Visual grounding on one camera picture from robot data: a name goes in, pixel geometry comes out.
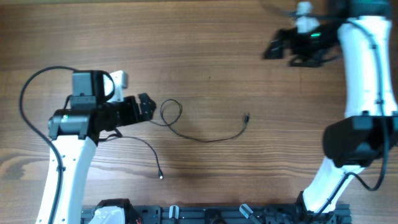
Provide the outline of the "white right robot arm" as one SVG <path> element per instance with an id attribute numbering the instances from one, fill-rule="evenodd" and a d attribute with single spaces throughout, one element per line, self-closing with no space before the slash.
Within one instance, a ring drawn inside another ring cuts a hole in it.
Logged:
<path id="1" fill-rule="evenodd" d="M 289 12 L 294 27 L 278 30 L 263 57 L 282 59 L 290 49 L 290 66 L 317 68 L 339 45 L 345 66 L 345 117 L 325 129 L 322 164 L 285 215 L 291 223 L 342 223 L 343 212 L 336 206 L 341 194 L 377 159 L 382 162 L 379 177 L 367 190 L 378 190 L 389 152 L 397 144 L 397 103 L 389 63 L 392 4 L 328 1 L 327 14 L 312 10 L 311 2 L 299 2 Z"/>

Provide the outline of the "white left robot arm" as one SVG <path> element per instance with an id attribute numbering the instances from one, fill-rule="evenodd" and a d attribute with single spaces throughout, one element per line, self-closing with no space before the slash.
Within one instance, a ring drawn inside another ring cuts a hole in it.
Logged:
<path id="1" fill-rule="evenodd" d="M 50 162 L 37 223 L 80 223 L 86 178 L 100 134 L 121 138 L 119 127 L 150 121 L 156 104 L 146 93 L 124 96 L 120 70 L 72 74 L 72 94 L 49 119 Z"/>

